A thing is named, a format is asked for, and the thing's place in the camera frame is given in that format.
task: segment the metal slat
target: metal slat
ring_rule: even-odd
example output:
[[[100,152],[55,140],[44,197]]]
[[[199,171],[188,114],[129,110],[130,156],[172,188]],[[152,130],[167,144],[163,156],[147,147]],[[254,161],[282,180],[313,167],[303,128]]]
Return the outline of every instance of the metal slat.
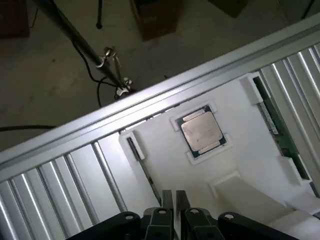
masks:
[[[50,192],[52,201],[61,218],[67,237],[71,237],[84,230],[75,206],[66,189],[65,182],[58,169],[57,163],[51,161],[39,168],[46,181],[47,191]]]
[[[15,227],[7,211],[5,202],[0,195],[0,230],[6,240],[18,240]]]
[[[11,221],[15,226],[15,232],[18,239],[34,239],[33,234],[29,229],[28,222],[25,220],[22,209],[20,209],[19,203],[16,200],[11,184],[8,181],[0,184],[0,195],[2,196],[2,201],[6,206]]]
[[[319,70],[317,67],[315,49],[313,47],[303,50],[298,53],[299,60],[302,63],[304,71],[308,77],[309,84],[311,85],[316,99],[320,104],[320,88],[319,88]]]
[[[119,143],[119,133],[99,140],[99,146],[128,211],[142,217],[146,209],[160,207],[140,163],[127,159]]]
[[[73,151],[71,156],[99,221],[118,214],[120,210],[92,146]]]
[[[113,174],[112,174],[112,172],[111,172],[111,170],[109,168],[109,165],[108,165],[107,160],[106,160],[106,158],[105,158],[105,156],[104,156],[104,154],[103,154],[103,152],[101,150],[101,147],[100,147],[99,143],[98,142],[94,142],[92,144],[92,148],[93,148],[95,156],[96,156],[96,158],[97,158],[97,160],[98,160],[98,162],[100,164],[100,167],[101,167],[101,170],[102,170],[102,172],[104,174],[104,177],[105,177],[106,181],[109,184],[110,190],[112,192],[112,195],[114,197],[114,200],[115,200],[116,204],[119,207],[119,210],[121,212],[127,212],[128,209],[127,209],[127,206],[125,204],[125,201],[124,201],[124,199],[123,199],[123,197],[122,197],[122,195],[121,195],[121,193],[119,191],[118,185],[117,185],[117,183],[115,181],[115,178],[114,178],[114,176],[113,176]]]
[[[280,61],[277,63],[272,64],[272,70],[278,82],[278,85],[282,91],[282,94],[289,105],[289,108],[292,112],[294,120],[301,131],[301,134],[308,146],[310,153],[314,159],[315,165],[320,172],[320,152],[316,149],[314,144],[316,143],[315,140],[318,139],[315,135],[312,127],[312,123],[308,118],[302,101],[299,97],[292,97],[292,96],[299,96],[294,85],[291,75],[288,72],[288,68],[284,61]]]
[[[34,190],[38,209],[41,210],[53,239],[66,238],[67,231],[62,223],[57,206],[54,203],[51,192],[46,185],[43,176],[39,173],[38,169],[28,171],[26,175]]]
[[[315,96],[308,77],[297,55],[288,57],[288,65],[292,72],[292,81],[302,101],[305,111],[312,123],[318,139],[320,139],[320,105]]]
[[[72,196],[79,217],[85,229],[99,223],[95,208],[90,200],[88,192],[77,170],[75,162],[70,154],[61,160],[57,160],[66,186]]]
[[[320,71],[320,68],[319,68],[320,67],[320,43],[314,45],[313,47],[314,47],[314,50],[317,54],[317,56],[316,56],[317,63],[318,63],[317,68],[318,68],[318,71]]]
[[[303,99],[299,97],[295,88],[290,68],[286,67],[283,61],[279,61],[262,68],[260,73],[272,96],[272,101],[278,107],[278,112],[283,117],[312,180],[318,188],[320,186],[320,175],[316,162],[320,155],[319,149],[315,146],[319,140],[303,106]]]
[[[35,190],[30,183],[26,173],[21,174],[13,179],[15,194],[23,206],[30,227],[34,232],[34,237],[38,240],[52,240],[53,236],[49,229],[48,223],[44,217],[42,209],[35,194]]]

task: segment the concrete floor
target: concrete floor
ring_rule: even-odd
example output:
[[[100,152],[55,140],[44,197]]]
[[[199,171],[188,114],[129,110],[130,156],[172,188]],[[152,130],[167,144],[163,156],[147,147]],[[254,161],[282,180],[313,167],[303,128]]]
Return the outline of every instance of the concrete floor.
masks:
[[[103,29],[95,27],[97,1],[56,0],[98,53],[115,46],[123,70],[138,90],[214,59],[290,23],[278,0],[252,0],[237,19],[206,0],[186,0],[176,33],[143,42],[128,0],[105,0]],[[32,21],[36,6],[28,5]],[[102,75],[90,65],[93,75]],[[39,12],[30,37],[0,41],[0,126],[60,126],[97,110],[97,85],[90,81],[71,42]],[[114,101],[101,87],[101,102]],[[41,130],[0,133],[0,150]]]
[[[320,0],[279,0],[282,10],[289,22],[296,23],[306,13],[306,18],[320,12]]]

